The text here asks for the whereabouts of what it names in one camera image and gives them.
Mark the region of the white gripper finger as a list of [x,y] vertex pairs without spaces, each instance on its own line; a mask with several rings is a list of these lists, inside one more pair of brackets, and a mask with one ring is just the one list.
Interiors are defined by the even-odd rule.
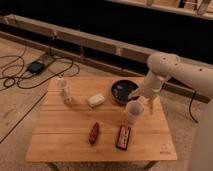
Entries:
[[149,106],[150,115],[153,114],[154,100],[155,100],[155,98],[151,98],[151,99],[148,100],[148,106]]
[[128,95],[128,100],[131,100],[131,99],[133,99],[133,98],[136,97],[136,96],[140,96],[140,94],[141,94],[141,90],[138,88],[138,89],[132,91],[132,92]]

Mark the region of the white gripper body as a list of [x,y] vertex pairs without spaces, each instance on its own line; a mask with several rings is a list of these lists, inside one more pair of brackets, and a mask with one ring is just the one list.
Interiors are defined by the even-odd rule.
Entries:
[[149,71],[143,82],[139,85],[140,94],[145,98],[155,99],[164,82],[164,77]]

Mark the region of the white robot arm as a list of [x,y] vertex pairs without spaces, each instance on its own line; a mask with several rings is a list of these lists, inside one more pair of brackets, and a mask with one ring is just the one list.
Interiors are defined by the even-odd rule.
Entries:
[[129,99],[138,95],[154,99],[171,77],[210,99],[196,129],[188,171],[213,171],[213,69],[187,64],[178,55],[162,52],[151,54],[147,65],[147,76]]

